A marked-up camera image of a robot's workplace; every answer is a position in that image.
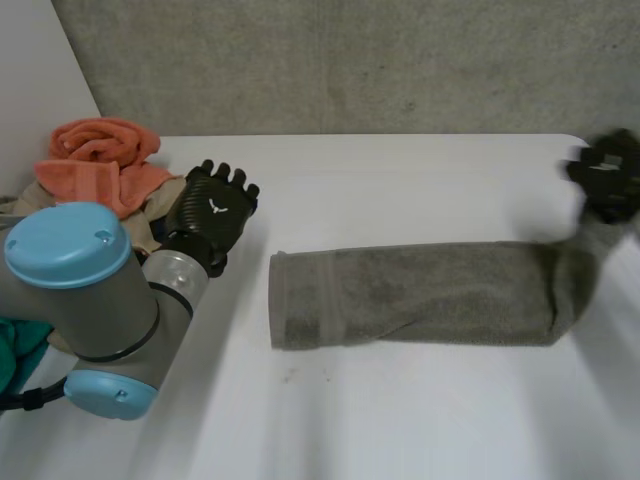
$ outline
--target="beige cloth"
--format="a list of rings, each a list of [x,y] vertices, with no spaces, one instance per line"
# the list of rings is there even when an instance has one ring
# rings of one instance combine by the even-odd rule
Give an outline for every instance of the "beige cloth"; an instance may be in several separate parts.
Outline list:
[[[153,238],[149,223],[169,213],[169,209],[185,185],[186,181],[183,177],[167,180],[147,197],[142,209],[122,220],[121,223],[129,232],[134,249],[141,250],[148,255],[160,247],[160,244]],[[53,195],[42,188],[38,182],[29,185],[16,200],[0,203],[1,213],[23,216],[31,215],[38,210],[53,207],[56,204]],[[49,334],[47,341],[49,345],[61,352],[74,354],[57,330]]]

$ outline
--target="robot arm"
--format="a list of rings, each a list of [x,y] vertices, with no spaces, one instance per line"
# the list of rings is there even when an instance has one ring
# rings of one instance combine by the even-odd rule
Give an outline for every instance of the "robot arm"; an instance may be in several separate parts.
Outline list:
[[[142,269],[108,209],[69,203],[0,231],[0,316],[53,324],[79,358],[66,381],[4,408],[33,409],[64,394],[107,418],[150,407],[210,277],[257,208],[258,187],[206,160],[167,216],[167,241]]]

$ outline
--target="gray wall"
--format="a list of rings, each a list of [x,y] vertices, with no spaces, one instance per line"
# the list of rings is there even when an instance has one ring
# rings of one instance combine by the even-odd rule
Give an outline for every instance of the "gray wall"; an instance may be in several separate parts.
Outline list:
[[[54,0],[103,115],[164,135],[640,127],[633,0]]]

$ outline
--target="white table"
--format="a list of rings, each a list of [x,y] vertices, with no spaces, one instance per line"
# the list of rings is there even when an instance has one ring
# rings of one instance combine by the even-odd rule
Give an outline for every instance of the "white table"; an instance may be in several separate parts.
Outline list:
[[[640,250],[612,258],[553,347],[378,342],[272,351],[269,255],[556,239],[577,194],[563,135],[175,137],[156,160],[246,170],[260,207],[211,282],[153,410],[65,400],[0,418],[0,478],[637,479]],[[30,385],[72,359],[50,352]]]

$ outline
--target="robotic hand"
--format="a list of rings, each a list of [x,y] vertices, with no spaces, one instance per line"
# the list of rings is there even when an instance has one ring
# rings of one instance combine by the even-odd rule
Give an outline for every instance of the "robotic hand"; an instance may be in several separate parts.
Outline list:
[[[115,214],[94,203],[47,208],[0,229],[0,316],[47,321],[78,357],[65,379],[0,396],[0,411],[65,396],[106,418],[149,409],[209,278],[258,206],[259,189],[205,160],[166,220],[167,241],[140,268]]]
[[[630,131],[596,138],[565,169],[604,223],[629,222],[640,209],[640,142]]]
[[[205,160],[187,175],[187,186],[167,215],[168,242],[163,249],[188,252],[209,277],[220,276],[227,253],[236,244],[244,225],[258,208],[260,189],[245,173],[221,163],[215,174],[213,162]]]

